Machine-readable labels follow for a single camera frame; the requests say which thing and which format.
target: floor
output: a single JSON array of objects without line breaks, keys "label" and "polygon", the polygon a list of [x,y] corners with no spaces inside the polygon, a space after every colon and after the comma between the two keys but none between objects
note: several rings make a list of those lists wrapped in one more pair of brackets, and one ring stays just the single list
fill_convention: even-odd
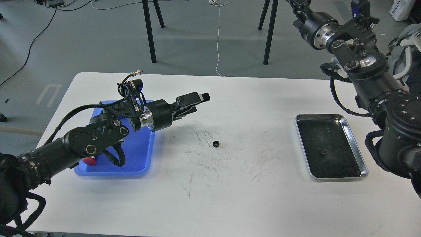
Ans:
[{"label": "floor", "polygon": [[[78,0],[64,9],[86,2]],[[107,8],[134,2],[96,0],[93,4]],[[326,11],[343,24],[351,18],[350,2],[313,1],[311,7]],[[207,0],[160,1],[165,29],[159,27],[149,4],[156,63],[150,60],[142,4],[96,10],[89,3],[75,11],[57,11],[49,28],[33,44],[27,65],[0,87],[0,111],[8,117],[0,128],[42,133],[80,72],[131,73],[143,69],[148,74],[216,76],[218,64],[218,72],[225,77],[326,79],[319,66],[330,61],[331,55],[313,50],[302,40],[285,1],[279,1],[269,65],[263,65],[269,23],[268,16],[263,30],[257,30],[263,3],[230,0],[226,6],[215,7]],[[409,24],[390,16],[392,4],[393,0],[371,1],[371,14],[381,19],[374,29],[381,52],[387,52],[389,42]],[[1,83],[23,65],[29,45],[46,27],[54,9],[30,0],[0,0],[0,13],[4,17],[0,20]],[[0,152],[19,155],[34,149],[39,138],[0,132]]]}]

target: white box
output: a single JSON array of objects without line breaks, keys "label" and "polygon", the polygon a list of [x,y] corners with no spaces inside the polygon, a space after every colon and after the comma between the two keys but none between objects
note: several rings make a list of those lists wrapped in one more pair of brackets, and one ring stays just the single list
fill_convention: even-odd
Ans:
[{"label": "white box", "polygon": [[395,0],[389,13],[395,21],[404,21],[408,18],[414,4],[415,0]]}]

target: white table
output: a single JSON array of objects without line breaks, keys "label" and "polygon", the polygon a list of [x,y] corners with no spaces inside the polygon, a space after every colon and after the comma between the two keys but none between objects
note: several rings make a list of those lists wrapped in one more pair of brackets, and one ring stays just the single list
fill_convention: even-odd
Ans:
[{"label": "white table", "polygon": [[[126,74],[80,73],[39,146],[71,109],[117,100]],[[370,118],[347,115],[327,80],[141,75],[148,100],[197,91],[211,101],[158,131],[149,171],[140,179],[92,180],[67,169],[35,193],[47,207],[29,228],[126,236],[419,236],[421,200],[410,180],[379,168],[364,146],[377,130]],[[355,108],[351,84],[337,83]],[[61,130],[85,126],[92,110]],[[309,175],[295,116],[345,115],[369,170],[352,182]],[[219,148],[212,142],[219,140]]]}]

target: red button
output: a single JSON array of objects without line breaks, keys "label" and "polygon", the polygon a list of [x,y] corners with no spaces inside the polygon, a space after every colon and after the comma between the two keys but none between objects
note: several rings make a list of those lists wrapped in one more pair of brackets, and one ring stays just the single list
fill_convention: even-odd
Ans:
[{"label": "red button", "polygon": [[85,164],[87,164],[87,165],[94,165],[94,164],[96,164],[95,157],[93,157],[93,156],[83,158],[82,159],[82,162],[85,163]]}]

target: stainless steel tray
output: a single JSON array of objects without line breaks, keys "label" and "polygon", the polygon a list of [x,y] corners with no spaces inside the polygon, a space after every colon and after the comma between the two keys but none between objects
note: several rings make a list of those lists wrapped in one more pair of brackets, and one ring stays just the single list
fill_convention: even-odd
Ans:
[{"label": "stainless steel tray", "polygon": [[368,170],[340,114],[299,114],[296,124],[310,174],[323,181],[365,178]]}]

